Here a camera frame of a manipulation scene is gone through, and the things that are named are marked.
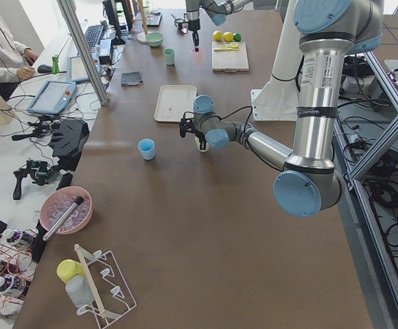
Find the folded cloth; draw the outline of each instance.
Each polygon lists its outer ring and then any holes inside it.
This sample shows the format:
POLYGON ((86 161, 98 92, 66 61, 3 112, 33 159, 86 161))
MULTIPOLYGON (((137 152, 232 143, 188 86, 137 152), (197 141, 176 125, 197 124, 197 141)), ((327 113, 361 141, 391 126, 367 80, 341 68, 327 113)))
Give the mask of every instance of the folded cloth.
POLYGON ((143 81, 140 72, 127 72, 121 74, 121 85, 122 86, 136 86, 143 81))

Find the keyboard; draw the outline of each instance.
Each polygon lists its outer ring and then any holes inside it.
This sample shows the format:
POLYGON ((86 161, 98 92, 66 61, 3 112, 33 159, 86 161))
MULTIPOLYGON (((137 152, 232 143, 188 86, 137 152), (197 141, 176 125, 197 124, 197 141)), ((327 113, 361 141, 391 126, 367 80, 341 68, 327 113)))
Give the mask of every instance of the keyboard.
POLYGON ((95 52, 95 46, 98 45, 100 38, 103 33, 103 25, 92 25, 88 26, 88 29, 84 33, 84 38, 88 44, 91 53, 95 52))

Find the lemon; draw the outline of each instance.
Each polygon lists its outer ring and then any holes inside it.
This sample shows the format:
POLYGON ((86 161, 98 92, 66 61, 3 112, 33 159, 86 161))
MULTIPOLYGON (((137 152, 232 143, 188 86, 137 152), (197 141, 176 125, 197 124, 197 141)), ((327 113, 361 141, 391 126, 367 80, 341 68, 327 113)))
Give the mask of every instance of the lemon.
POLYGON ((221 41, 221 39, 222 39, 222 32, 214 31, 213 32, 213 40, 219 42, 219 41, 221 41))
POLYGON ((234 41, 242 41, 242 36, 240 35, 240 33, 234 33, 234 41))
POLYGON ((234 35, 233 35, 232 32, 225 32, 225 33, 224 33, 224 40, 225 40, 226 42, 231 42, 231 41, 233 41, 233 38, 234 38, 234 35))

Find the computer mouse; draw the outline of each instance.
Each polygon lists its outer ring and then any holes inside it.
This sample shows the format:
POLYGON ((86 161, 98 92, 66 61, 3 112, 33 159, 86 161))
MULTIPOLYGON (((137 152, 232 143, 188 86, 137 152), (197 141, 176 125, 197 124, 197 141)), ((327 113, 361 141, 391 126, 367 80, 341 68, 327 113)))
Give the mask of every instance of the computer mouse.
POLYGON ((46 64, 41 64, 37 68, 37 71, 39 73, 51 73, 53 71, 53 67, 46 64))

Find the yellow cup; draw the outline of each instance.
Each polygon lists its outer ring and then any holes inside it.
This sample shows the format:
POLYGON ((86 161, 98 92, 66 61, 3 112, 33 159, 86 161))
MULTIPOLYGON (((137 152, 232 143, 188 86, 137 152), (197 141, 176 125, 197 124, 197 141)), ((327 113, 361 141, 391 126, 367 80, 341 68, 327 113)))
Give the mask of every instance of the yellow cup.
POLYGON ((80 274, 84 276, 82 264, 72 259, 65 259, 57 266, 57 276, 66 284, 69 279, 80 274))

